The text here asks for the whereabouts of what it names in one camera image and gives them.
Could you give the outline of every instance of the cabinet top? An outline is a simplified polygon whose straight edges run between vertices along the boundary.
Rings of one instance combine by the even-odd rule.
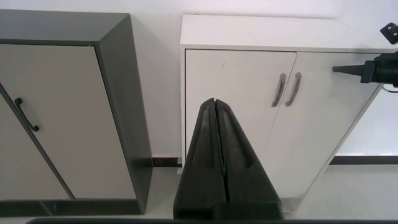
[[[378,30],[370,33],[336,19],[184,15],[183,49],[294,52],[395,52]]]
[[[0,44],[95,44],[126,18],[127,13],[2,9]]]

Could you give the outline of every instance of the white wall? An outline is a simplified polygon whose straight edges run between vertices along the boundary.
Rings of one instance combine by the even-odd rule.
[[[396,156],[397,137],[398,94],[381,90],[337,156]]]
[[[393,0],[0,0],[0,8],[130,13],[155,157],[181,156],[179,41],[182,14],[332,17],[370,32],[378,32],[390,21],[398,22],[398,1]]]

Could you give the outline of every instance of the gray cabinet door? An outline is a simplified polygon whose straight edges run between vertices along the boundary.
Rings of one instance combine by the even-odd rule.
[[[0,200],[69,196],[0,95]]]
[[[94,47],[0,45],[0,81],[76,198],[135,198]]]

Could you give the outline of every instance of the black handle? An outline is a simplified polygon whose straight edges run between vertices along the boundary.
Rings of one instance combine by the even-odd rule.
[[[22,118],[24,119],[24,121],[27,123],[27,125],[31,128],[32,131],[37,132],[40,128],[35,125],[33,126],[30,121],[27,119],[24,111],[21,108],[21,104],[23,103],[23,100],[21,98],[16,98],[14,100],[15,105],[17,106],[18,112],[21,114]]]

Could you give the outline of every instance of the white floor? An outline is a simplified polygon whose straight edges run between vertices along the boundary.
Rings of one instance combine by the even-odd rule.
[[[147,213],[123,218],[173,218],[180,176],[177,168],[154,168]],[[295,219],[398,220],[398,165],[329,166],[312,185]],[[26,223],[33,218],[3,218],[0,223]]]

